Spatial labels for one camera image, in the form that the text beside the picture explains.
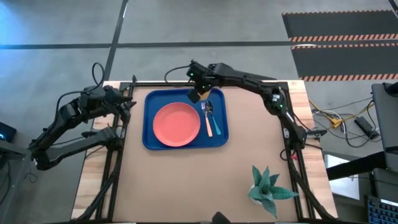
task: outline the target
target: plant pot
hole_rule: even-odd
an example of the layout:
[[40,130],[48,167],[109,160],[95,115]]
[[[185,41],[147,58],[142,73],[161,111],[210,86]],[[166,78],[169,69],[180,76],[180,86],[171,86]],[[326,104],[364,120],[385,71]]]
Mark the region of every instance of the plant pot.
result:
[[[249,194],[250,194],[250,190],[251,190],[252,188],[254,188],[254,184],[250,187],[250,189],[249,189]],[[249,198],[250,198],[250,200],[251,200],[253,203],[255,203],[256,205],[262,205],[261,202],[259,202],[259,201],[257,201],[257,200],[254,200],[254,199],[251,198],[251,197],[249,197]]]

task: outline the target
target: green plant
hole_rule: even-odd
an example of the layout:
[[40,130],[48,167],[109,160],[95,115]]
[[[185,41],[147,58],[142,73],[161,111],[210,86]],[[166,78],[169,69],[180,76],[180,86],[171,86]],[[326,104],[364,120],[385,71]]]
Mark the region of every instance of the green plant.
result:
[[259,169],[257,169],[255,166],[252,167],[252,172],[254,178],[254,187],[250,190],[249,197],[251,197],[253,200],[261,202],[265,210],[271,213],[275,218],[278,218],[274,200],[288,199],[298,196],[298,193],[283,187],[276,187],[275,183],[279,174],[269,176],[268,167],[265,169],[262,175]]

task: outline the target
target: blue tray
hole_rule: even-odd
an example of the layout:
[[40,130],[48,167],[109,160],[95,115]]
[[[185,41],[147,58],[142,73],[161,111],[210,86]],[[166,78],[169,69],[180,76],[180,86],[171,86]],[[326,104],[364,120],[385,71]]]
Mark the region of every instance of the blue tray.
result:
[[[213,89],[207,100],[211,102],[214,108],[214,119],[221,130],[221,135],[216,134],[213,119],[209,114],[209,122],[213,137],[207,135],[205,115],[201,110],[201,101],[192,103],[188,97],[188,89],[181,90],[156,90],[150,92],[145,98],[144,107],[144,129],[142,131],[142,143],[151,150],[167,149],[193,149],[198,147],[217,147],[222,146],[228,140],[228,124],[226,119],[226,108],[224,94],[221,90]],[[153,120],[156,113],[165,105],[174,102],[182,102],[191,105],[199,114],[200,130],[196,138],[189,144],[181,147],[170,147],[161,143],[155,136],[153,129]]]

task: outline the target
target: utensil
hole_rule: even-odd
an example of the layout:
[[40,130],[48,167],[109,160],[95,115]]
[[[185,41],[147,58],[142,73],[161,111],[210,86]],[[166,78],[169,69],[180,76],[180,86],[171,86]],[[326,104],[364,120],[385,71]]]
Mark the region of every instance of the utensil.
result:
[[216,122],[216,120],[214,119],[214,116],[213,116],[213,105],[211,104],[210,101],[206,101],[206,109],[211,114],[211,118],[213,118],[213,123],[214,123],[214,126],[216,127],[217,135],[221,135],[221,131],[218,128],[217,122]]
[[209,135],[209,137],[213,137],[213,133],[211,132],[211,127],[210,127],[209,119],[207,118],[207,110],[206,110],[206,103],[205,103],[205,102],[202,102],[202,103],[201,103],[201,110],[202,110],[203,113],[205,114],[207,135]]
[[167,146],[180,147],[190,143],[199,129],[199,114],[186,103],[169,103],[154,118],[155,136]]

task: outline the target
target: cardboard surface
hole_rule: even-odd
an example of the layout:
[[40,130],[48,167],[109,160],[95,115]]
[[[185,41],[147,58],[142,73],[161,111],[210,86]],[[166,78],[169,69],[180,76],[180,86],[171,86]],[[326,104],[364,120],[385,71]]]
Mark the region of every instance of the cardboard surface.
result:
[[277,186],[291,190],[280,121],[260,96],[222,88],[229,140],[221,147],[150,151],[142,144],[144,100],[159,88],[135,88],[127,129],[114,222],[210,222],[222,212],[231,222],[296,222],[294,200],[276,200],[276,220],[248,197],[252,165],[280,174]]

